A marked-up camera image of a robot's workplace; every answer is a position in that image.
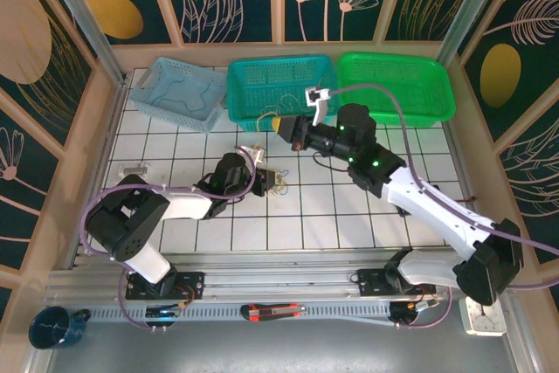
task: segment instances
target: green basket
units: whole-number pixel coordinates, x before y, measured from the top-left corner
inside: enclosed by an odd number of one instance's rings
[[[451,82],[446,69],[423,57],[374,52],[349,52],[337,63],[340,87],[377,83],[396,97],[406,125],[430,127],[448,121],[456,112]],[[400,119],[392,101],[376,89],[359,89],[340,95],[342,105],[357,103],[369,107],[379,124],[399,126]]]
[[[227,107],[229,118],[244,131],[272,130],[271,115],[314,115],[307,107],[305,88],[337,88],[332,61],[327,56],[292,56],[234,61],[227,72]],[[327,116],[334,116],[340,99],[328,102]]]

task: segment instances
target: red box cutter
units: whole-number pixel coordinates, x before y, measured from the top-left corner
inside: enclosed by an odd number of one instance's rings
[[[305,312],[304,306],[297,303],[280,305],[259,305],[252,303],[241,307],[241,315],[251,322],[273,321],[281,318],[296,318]]]

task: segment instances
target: blue basket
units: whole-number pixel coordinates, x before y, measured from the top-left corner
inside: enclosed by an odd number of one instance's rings
[[[227,73],[229,118],[244,131],[257,131],[257,119],[266,113],[314,115],[307,107],[305,88],[337,88],[332,61],[327,56],[294,56],[235,61]],[[340,100],[328,102],[328,116],[335,115]],[[260,119],[260,131],[272,130],[273,115]]]
[[[150,117],[208,134],[222,113],[224,74],[159,58],[138,81],[130,99]]]

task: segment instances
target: yellow circle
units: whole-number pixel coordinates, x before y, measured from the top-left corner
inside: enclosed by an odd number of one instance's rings
[[[481,97],[489,107],[502,107],[513,96],[520,78],[521,56],[512,46],[497,44],[481,65]]]
[[[39,0],[0,0],[0,74],[36,82],[51,61],[51,26]]]
[[[103,32],[111,37],[129,39],[140,35],[143,19],[129,0],[86,0]]]

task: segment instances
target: teal basket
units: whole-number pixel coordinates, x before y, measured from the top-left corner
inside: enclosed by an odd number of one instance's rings
[[[314,115],[307,107],[305,88],[337,88],[332,61],[327,56],[295,56],[234,61],[227,73],[229,118],[244,131],[271,131],[274,115]],[[328,102],[327,116],[336,115],[340,100]]]
[[[456,112],[451,82],[446,69],[423,57],[350,52],[338,60],[340,87],[377,83],[389,89],[402,107],[406,125],[430,127],[448,121]],[[369,107],[379,124],[399,126],[400,119],[390,98],[376,89],[359,89],[340,95],[342,104]]]
[[[208,134],[223,112],[224,74],[161,57],[143,74],[130,99],[150,117]]]

